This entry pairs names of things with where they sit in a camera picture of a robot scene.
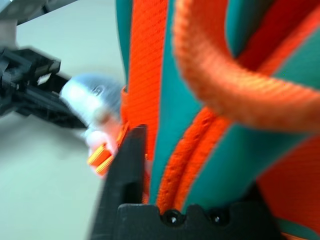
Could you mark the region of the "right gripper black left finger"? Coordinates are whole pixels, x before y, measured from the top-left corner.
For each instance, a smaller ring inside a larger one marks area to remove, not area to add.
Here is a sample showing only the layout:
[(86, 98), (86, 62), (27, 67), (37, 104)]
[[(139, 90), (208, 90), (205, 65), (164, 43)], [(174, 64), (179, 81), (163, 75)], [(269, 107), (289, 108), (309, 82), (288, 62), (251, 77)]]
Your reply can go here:
[(118, 207), (141, 204), (144, 189), (147, 127), (130, 130), (107, 173), (92, 224), (92, 240), (111, 240)]

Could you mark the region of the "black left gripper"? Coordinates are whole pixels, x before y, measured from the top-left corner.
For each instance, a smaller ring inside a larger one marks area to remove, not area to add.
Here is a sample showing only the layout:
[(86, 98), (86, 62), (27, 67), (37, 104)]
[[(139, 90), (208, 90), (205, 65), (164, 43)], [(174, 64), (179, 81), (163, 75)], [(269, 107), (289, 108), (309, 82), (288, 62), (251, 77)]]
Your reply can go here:
[(68, 81), (60, 76), (61, 60), (36, 49), (0, 49), (0, 114), (24, 109), (62, 128), (85, 125), (61, 101), (59, 93)]

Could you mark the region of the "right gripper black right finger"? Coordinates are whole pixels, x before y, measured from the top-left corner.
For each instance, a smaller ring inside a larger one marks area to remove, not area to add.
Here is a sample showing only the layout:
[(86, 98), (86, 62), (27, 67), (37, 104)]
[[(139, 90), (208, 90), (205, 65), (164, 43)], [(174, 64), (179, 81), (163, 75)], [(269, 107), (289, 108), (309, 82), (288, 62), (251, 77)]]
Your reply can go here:
[(246, 203), (250, 206), (267, 207), (259, 186), (254, 183), (246, 194)]

